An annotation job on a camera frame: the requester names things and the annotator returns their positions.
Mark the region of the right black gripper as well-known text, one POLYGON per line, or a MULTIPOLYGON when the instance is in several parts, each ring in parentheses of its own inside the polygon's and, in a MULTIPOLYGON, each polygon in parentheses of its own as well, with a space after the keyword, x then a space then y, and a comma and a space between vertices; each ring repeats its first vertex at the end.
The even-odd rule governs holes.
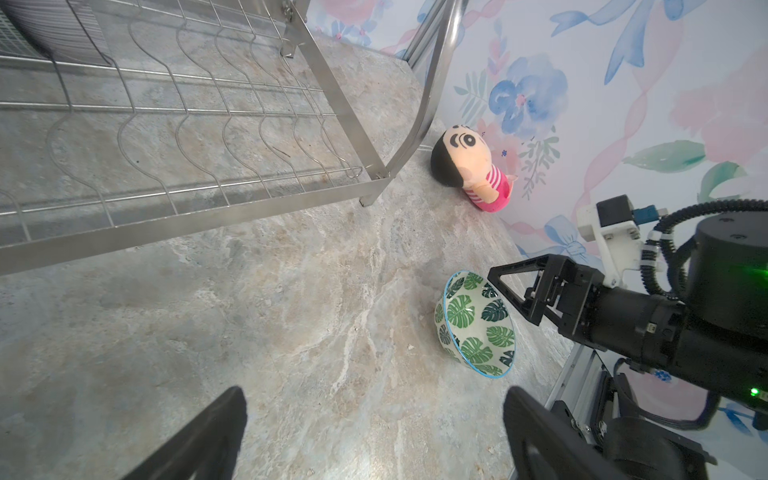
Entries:
MULTIPOLYGON (((603 284, 591 267, 547 254, 492 267, 487 279, 529 323, 648 368, 667 368, 683 308, 663 296, 603 284)), ((519 479, 622 479, 624 475, 523 388, 513 386, 503 422, 519 479)))

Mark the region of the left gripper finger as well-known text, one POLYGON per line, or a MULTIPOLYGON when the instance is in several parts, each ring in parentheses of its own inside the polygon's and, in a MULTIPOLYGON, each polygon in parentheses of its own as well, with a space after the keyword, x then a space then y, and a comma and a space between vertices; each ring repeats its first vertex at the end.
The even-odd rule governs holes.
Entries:
POLYGON ((247 425, 243 390, 225 390, 128 479, 231 479, 247 425))

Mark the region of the green leaf pattern bowl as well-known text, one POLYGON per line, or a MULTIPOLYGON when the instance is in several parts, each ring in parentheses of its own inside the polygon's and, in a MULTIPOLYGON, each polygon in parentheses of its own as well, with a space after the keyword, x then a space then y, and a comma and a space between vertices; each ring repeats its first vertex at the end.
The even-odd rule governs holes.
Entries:
POLYGON ((511 370, 516 350, 513 320, 486 278, 471 271, 452 275, 433 319, 441 347, 455 361, 490 379, 511 370))

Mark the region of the stainless steel dish rack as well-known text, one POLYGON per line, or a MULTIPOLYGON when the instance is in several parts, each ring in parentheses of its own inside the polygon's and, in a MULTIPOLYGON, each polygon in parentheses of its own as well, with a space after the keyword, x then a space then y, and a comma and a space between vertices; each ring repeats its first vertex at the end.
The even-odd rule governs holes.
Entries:
POLYGON ((89 1, 107 65, 1 53, 5 275, 346 200, 373 204, 434 119, 462 1, 439 1, 418 112, 382 157, 303 1, 89 1))

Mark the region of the pink purple glass bowl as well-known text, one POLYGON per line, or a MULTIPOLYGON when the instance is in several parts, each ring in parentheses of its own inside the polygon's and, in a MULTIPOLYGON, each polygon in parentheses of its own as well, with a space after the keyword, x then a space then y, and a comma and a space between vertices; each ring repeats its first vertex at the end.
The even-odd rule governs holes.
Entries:
POLYGON ((94 65, 111 59, 89 1, 1 0, 1 53, 94 65))

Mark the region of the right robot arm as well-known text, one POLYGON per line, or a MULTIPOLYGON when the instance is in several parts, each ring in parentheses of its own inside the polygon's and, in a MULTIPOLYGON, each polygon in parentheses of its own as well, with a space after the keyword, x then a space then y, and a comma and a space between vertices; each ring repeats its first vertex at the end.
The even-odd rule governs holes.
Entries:
POLYGON ((642 408, 626 376, 604 375, 590 419, 510 389, 504 424, 521 479, 704 479, 713 457, 685 437, 709 426, 722 399, 767 429, 767 205, 723 200, 665 214, 625 197, 579 212, 602 269, 546 253, 493 267, 490 283, 528 322, 552 322, 632 370, 664 371, 704 389, 692 419, 642 408))

